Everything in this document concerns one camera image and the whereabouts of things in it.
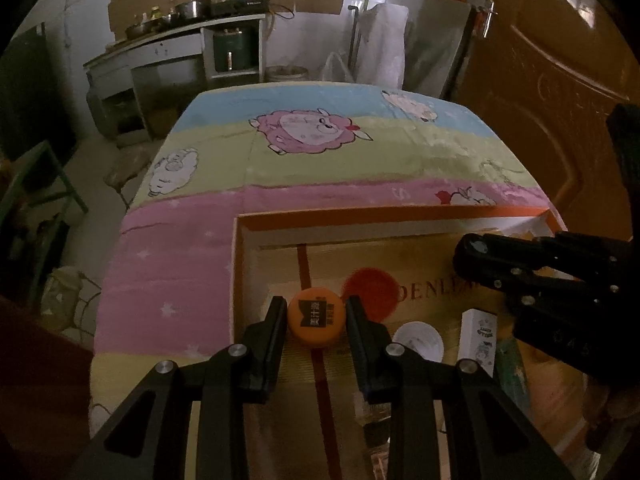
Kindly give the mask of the colourful cartoon sheep tablecloth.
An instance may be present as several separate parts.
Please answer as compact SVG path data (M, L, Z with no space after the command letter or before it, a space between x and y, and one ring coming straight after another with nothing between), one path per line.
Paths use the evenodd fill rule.
M201 93L122 219L96 310L89 424L98 430L155 361L229 341L240 214L551 200L479 117L367 84L250 84Z

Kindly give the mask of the green metal stool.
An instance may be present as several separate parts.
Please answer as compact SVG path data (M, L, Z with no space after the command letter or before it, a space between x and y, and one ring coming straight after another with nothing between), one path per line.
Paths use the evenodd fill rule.
M11 180L1 197L1 221L21 200L27 207L38 207L57 200L65 206L74 202L84 214L89 207L70 182L70 178L46 141L36 144L11 162Z

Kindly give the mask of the white bottle cap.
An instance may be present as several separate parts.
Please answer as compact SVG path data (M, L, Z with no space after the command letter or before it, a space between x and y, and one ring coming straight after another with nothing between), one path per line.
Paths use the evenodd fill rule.
M441 363L445 346L440 333L425 322L412 321L402 324L394 333L393 342L402 344L420 354L424 360Z

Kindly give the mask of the dark green air fryer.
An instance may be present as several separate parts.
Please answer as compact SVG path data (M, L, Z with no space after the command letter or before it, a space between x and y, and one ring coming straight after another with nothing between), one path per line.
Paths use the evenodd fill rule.
M214 63L218 73L248 70L253 66L250 36L246 28L214 31Z

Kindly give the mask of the red bottle cap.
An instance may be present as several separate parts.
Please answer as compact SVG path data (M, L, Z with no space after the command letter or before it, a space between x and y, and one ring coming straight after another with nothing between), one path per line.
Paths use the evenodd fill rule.
M400 286L387 272L378 268L356 270L344 283L342 298L357 296L370 321L381 323L396 309Z

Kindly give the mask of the white plastic bag bundle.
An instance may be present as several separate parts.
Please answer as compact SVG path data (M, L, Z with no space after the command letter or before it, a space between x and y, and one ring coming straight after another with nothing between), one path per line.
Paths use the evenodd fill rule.
M459 0L385 0L359 15L352 55L331 53L320 79L442 99L456 79L473 12Z

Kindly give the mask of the orange cap with black label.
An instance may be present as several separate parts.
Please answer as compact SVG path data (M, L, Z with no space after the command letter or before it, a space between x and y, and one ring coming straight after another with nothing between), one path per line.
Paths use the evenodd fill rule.
M324 348L333 344L345 323L344 301L327 288L303 289L288 304L288 328L307 347Z

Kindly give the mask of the black induction stove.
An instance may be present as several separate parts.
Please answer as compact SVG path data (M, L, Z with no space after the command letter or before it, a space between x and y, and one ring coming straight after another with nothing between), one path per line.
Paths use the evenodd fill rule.
M213 0L213 18L231 18L232 16L265 14L269 10L270 0Z

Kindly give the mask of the white hello kitty box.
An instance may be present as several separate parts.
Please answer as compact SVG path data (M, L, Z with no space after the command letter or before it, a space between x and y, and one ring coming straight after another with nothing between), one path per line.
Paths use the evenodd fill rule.
M458 359L474 360L494 374L498 318L489 312L469 309L462 313Z

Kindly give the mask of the brown wooden door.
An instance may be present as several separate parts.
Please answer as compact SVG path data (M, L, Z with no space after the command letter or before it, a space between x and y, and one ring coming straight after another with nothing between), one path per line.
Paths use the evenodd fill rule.
M639 64L598 0L492 0L456 99L480 116L544 190L566 226L631 237L605 121L638 102Z

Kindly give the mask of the orange rimmed cardboard tray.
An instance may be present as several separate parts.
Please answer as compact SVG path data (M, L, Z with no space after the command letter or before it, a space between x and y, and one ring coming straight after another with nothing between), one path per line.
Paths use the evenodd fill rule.
M359 296L370 320L429 360L476 359L577 479L597 466L586 448L584 376L511 334L493 290L459 278L454 248L471 232L524 240L559 229L535 206L409 206L242 214L233 234L232 327L259 321L275 296L317 287ZM364 428L386 422L356 384L344 330L313 342L291 325L276 392L245 414L254 479L381 479L386 447Z

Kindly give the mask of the grey kitchen counter cabinet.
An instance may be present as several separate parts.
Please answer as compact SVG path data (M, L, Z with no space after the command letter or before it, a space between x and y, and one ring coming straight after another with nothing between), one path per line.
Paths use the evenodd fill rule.
M189 104L207 90L265 79L265 14L220 18L127 41L84 65L96 128L118 146L166 138ZM248 30L253 66L218 73L214 31Z

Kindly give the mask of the gold rectangular box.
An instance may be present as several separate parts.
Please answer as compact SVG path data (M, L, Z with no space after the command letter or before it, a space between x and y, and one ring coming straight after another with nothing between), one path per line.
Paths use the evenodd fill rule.
M356 392L354 410L356 423L363 431L363 456L369 476L371 479L385 480L390 452L390 404L370 404L361 392Z

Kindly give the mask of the steel cooking pot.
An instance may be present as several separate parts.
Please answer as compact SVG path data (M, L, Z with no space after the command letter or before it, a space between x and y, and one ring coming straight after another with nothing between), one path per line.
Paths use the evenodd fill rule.
M177 4L175 10L185 22L206 21L213 16L212 5L213 0L189 0Z

